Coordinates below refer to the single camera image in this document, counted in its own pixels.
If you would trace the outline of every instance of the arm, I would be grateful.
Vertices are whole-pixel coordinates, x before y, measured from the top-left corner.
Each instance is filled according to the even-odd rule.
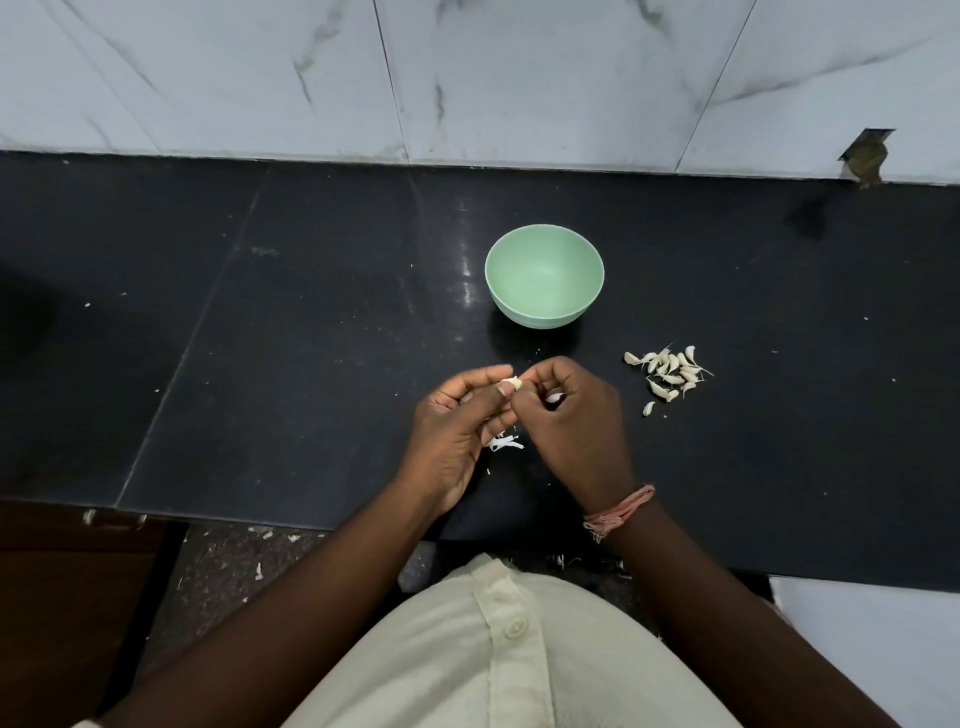
[[[353,647],[480,448],[511,426],[507,365],[464,372],[417,407],[396,477],[321,547],[101,719],[105,728],[279,725]]]
[[[619,396],[566,358],[521,376],[513,409],[544,461],[588,513],[638,487]],[[554,412],[545,392],[562,387]],[[609,536],[664,638],[748,728],[896,723],[773,610],[718,567],[654,499]]]

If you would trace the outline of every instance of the shirt button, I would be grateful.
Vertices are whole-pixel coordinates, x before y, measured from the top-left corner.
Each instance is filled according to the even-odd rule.
[[[525,617],[514,619],[510,626],[503,630],[503,634],[507,636],[508,640],[515,640],[527,631],[527,623],[528,622]]]

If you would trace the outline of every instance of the hand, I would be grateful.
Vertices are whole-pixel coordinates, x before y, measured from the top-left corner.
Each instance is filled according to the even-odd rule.
[[[615,506],[636,489],[623,431],[620,396],[565,356],[535,364],[511,402],[540,456],[590,513]],[[562,389],[553,412],[542,398]]]
[[[509,364],[461,372],[417,405],[395,482],[434,500],[433,518],[464,494],[480,449],[516,422]]]

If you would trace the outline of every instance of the person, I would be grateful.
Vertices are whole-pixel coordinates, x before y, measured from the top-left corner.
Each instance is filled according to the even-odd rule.
[[[212,726],[895,726],[654,497],[607,540],[665,644],[599,597],[480,555],[362,638],[480,448],[519,420],[588,514],[639,490],[619,396],[567,358],[463,372],[417,406],[394,479],[99,719]],[[543,398],[562,389],[551,410]]]

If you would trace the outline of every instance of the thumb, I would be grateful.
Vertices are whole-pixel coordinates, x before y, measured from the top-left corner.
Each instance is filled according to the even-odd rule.
[[[497,414],[503,407],[503,402],[513,393],[514,385],[509,381],[500,381],[474,390],[473,397],[457,407],[457,421],[464,425],[466,432],[472,432]]]
[[[516,412],[516,416],[528,429],[530,426],[536,426],[540,419],[547,415],[546,407],[540,400],[537,390],[533,386],[520,387],[516,392],[510,405]]]

